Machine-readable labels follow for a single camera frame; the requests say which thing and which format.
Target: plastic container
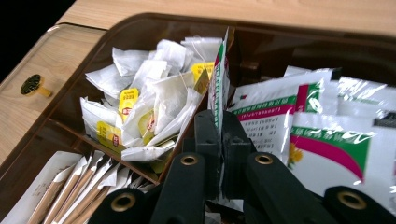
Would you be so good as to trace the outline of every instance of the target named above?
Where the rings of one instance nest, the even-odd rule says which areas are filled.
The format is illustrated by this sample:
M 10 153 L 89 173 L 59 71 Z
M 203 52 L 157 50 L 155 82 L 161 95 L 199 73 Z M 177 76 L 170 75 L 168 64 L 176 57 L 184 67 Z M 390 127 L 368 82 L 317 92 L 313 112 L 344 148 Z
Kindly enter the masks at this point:
M 79 97 L 100 101 L 103 93 L 86 80 L 85 73 L 113 63 L 113 47 L 151 50 L 161 39 L 179 42 L 186 36 L 224 37 L 227 28 L 230 79 L 234 86 L 282 77 L 287 65 L 309 69 L 342 67 L 345 76 L 396 84 L 395 37 L 160 14 L 133 16 L 105 33 L 3 163 L 0 219 L 57 150 L 87 153 L 99 149 L 152 183 L 162 182 L 170 162 L 164 172 L 156 175 L 139 162 L 121 161 L 120 155 L 86 136 Z M 206 109 L 206 105 L 207 98 L 198 110 Z M 192 136 L 193 120 L 182 137 Z M 180 150 L 181 144 L 171 158 Z

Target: wooden table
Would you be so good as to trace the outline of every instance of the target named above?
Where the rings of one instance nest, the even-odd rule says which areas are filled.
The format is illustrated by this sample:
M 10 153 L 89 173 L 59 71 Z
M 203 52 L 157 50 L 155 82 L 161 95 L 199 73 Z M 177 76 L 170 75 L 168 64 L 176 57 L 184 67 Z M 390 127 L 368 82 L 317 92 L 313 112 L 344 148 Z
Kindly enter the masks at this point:
M 23 81 L 38 73 L 56 94 L 105 30 L 149 12 L 396 36 L 394 0 L 77 0 L 0 86 L 0 164 L 53 99 L 21 95 Z

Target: magenta stripe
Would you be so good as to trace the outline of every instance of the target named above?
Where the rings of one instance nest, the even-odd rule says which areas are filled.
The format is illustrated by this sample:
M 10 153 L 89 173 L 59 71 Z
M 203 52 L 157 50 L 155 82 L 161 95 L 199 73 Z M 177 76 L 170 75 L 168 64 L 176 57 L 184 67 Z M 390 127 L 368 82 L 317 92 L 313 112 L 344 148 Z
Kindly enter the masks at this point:
M 296 110 L 299 112 L 305 111 L 306 99 L 308 98 L 309 85 L 301 85 L 298 88 Z
M 244 114 L 238 115 L 239 121 L 251 120 L 251 119 L 263 119 L 269 118 L 276 115 L 294 114 L 294 105 L 280 105 L 260 110 L 250 111 Z
M 363 181 L 363 173 L 359 165 L 343 149 L 315 139 L 292 135 L 290 141 L 301 150 L 315 153 L 319 156 L 335 161 L 346 167 Z

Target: yellow tag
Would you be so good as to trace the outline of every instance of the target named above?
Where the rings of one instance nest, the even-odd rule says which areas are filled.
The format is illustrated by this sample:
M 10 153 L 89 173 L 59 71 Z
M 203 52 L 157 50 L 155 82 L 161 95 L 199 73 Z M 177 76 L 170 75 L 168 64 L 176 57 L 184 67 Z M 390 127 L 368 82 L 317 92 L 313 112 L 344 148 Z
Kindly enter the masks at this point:
M 143 144 L 146 145 L 154 137 L 154 109 L 151 109 L 148 113 L 143 115 L 137 126 L 139 127 L 140 134 L 142 135 Z
M 103 121 L 99 121 L 96 125 L 100 144 L 121 154 L 125 149 L 121 142 L 121 130 Z
M 213 67 L 215 66 L 215 63 L 195 63 L 191 67 L 191 71 L 194 73 L 194 83 L 196 83 L 201 76 L 202 72 L 204 70 L 207 70 L 207 75 L 209 79 L 212 77 L 212 72 L 213 72 Z
M 132 107 L 137 101 L 139 90 L 137 88 L 123 90 L 120 95 L 119 111 L 122 120 L 125 121 Z
M 207 70 L 204 69 L 202 74 L 199 76 L 198 81 L 195 83 L 194 90 L 199 92 L 201 95 L 203 95 L 207 90 L 209 82 L 210 82 L 209 75 L 207 74 Z

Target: metal grommet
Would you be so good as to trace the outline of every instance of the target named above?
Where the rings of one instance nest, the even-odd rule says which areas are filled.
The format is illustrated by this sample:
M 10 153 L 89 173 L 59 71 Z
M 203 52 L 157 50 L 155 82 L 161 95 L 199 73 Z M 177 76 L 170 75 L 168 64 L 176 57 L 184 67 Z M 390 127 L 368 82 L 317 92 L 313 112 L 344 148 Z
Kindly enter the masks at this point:
M 194 165 L 198 162 L 198 159 L 194 156 L 184 156 L 180 159 L 180 161 L 184 165 Z
M 41 87 L 43 79 L 39 74 L 32 75 L 23 82 L 21 86 L 22 95 L 30 95 L 31 93 L 38 92 L 46 97 L 50 97 L 52 92 Z
M 124 212 L 133 207 L 136 197 L 132 193 L 122 193 L 111 202 L 111 208 L 116 212 Z
M 361 210 L 367 207 L 367 203 L 354 192 L 341 191 L 337 194 L 337 198 L 341 203 L 353 209 Z
M 256 162 L 263 165 L 269 165 L 273 163 L 273 159 L 266 155 L 257 155 L 255 158 Z

